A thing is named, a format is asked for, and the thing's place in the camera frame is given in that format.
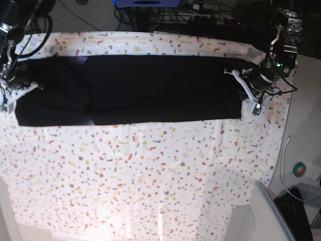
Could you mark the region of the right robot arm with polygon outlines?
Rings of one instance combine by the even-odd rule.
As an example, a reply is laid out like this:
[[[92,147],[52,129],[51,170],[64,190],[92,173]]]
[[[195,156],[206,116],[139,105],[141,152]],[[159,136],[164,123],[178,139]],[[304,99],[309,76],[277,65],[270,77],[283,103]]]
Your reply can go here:
[[[49,15],[55,1],[1,1],[1,111],[8,114],[15,110],[16,101],[39,87],[27,74],[27,65],[19,63],[22,58],[29,58],[40,51],[47,42],[53,20]],[[25,28],[32,24],[38,26],[38,19],[48,22],[48,29],[40,45],[31,53],[24,54],[32,37],[29,37],[19,53],[17,45],[24,39]]]

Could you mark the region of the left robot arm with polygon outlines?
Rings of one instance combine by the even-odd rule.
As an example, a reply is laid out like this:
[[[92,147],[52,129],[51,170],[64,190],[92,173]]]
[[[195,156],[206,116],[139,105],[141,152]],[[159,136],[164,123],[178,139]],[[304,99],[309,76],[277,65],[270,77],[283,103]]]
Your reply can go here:
[[[287,79],[297,69],[298,44],[301,41],[302,19],[291,10],[279,8],[271,18],[271,41],[265,58],[256,65],[246,62],[236,69],[224,69],[242,86],[249,99],[248,111],[260,116],[274,96],[298,90]]]

